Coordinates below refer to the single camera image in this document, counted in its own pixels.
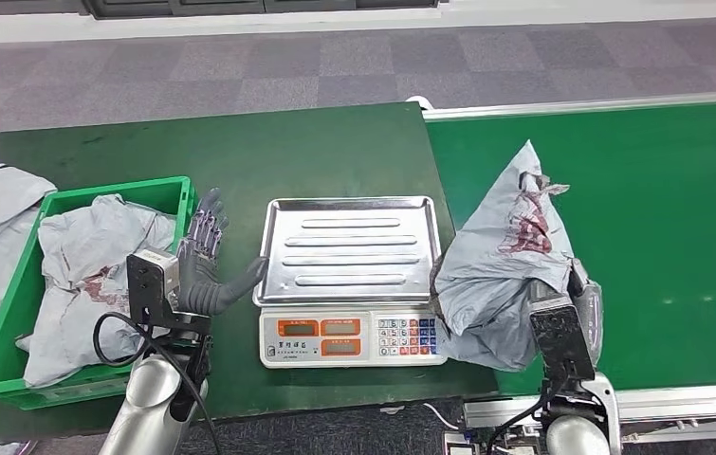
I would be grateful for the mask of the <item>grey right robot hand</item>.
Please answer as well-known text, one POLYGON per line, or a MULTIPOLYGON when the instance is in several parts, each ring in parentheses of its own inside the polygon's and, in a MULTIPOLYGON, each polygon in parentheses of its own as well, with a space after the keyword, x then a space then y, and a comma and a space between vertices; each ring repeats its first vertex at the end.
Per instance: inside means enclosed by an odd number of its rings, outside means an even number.
POLYGON ((600 359, 603 344, 603 303, 601 286, 592 280, 581 260, 571 260, 568 292, 578 311, 578 319, 594 367, 600 359))

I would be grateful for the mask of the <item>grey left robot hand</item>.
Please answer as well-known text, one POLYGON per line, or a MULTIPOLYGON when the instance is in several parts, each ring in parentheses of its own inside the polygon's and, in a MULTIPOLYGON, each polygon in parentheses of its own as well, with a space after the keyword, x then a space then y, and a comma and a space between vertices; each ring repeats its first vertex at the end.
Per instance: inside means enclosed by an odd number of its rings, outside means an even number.
POLYGON ((209 190, 196 207, 176 256, 179 263, 178 310, 213 317, 224 313, 265 277, 268 258, 255 258, 229 282, 218 277, 218 252, 229 218, 221 190, 209 190))

